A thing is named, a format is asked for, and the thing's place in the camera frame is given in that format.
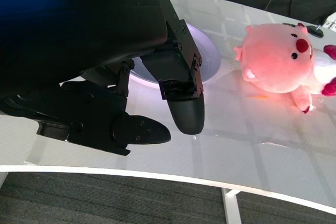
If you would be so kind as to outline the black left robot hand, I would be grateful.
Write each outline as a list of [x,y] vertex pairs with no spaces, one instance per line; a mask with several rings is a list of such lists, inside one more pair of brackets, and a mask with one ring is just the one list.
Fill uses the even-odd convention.
[[38,135],[123,156],[170,141],[126,112],[136,57],[177,128],[199,134],[202,57],[170,0],[1,0],[1,114],[36,121]]

